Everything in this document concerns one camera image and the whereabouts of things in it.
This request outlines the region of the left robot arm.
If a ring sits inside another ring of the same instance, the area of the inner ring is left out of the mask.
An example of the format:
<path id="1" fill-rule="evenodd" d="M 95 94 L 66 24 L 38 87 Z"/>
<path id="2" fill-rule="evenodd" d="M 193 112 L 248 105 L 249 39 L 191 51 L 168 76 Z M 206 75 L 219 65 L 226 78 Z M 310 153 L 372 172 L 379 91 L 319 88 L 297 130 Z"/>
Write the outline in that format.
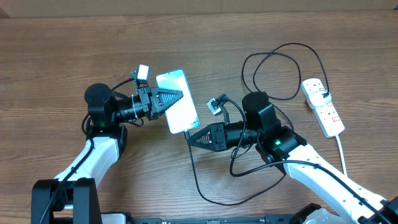
<path id="1" fill-rule="evenodd" d="M 89 86 L 88 113 L 81 125 L 85 147 L 55 178 L 34 184 L 31 223 L 132 223 L 127 212 L 101 213 L 98 185 L 126 148 L 125 125 L 158 119 L 182 98 L 180 90 L 144 86 L 126 96 L 104 83 Z"/>

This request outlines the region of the Samsung Galaxy smartphone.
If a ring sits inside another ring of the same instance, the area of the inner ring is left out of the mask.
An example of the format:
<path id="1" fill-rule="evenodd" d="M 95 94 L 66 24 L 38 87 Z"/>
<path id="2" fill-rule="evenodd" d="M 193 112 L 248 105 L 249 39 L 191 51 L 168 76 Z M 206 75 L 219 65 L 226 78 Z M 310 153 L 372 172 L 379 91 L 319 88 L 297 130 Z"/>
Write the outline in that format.
<path id="1" fill-rule="evenodd" d="M 180 90 L 183 93 L 183 97 L 165 111 L 170 132 L 177 134 L 197 128 L 200 121 L 184 70 L 180 68 L 159 74 L 155 80 L 159 88 Z"/>

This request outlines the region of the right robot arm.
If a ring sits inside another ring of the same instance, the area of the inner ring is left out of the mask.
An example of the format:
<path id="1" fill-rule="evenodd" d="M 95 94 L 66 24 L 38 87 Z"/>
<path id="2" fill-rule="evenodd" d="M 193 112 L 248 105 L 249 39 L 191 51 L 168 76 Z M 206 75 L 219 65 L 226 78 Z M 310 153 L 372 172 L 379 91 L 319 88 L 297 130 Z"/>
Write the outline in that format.
<path id="1" fill-rule="evenodd" d="M 214 114 L 223 114 L 222 123 L 213 123 L 194 135 L 186 134 L 189 147 L 221 152 L 242 146 L 255 146 L 264 165 L 240 176 L 267 167 L 276 167 L 319 196 L 334 213 L 311 203 L 290 218 L 290 223 L 397 223 L 397 199 L 386 200 L 347 176 L 324 160 L 303 137 L 282 126 L 274 105 L 264 92 L 252 92 L 242 99 L 238 110 L 243 119 L 229 122 L 221 95 L 208 102 Z"/>

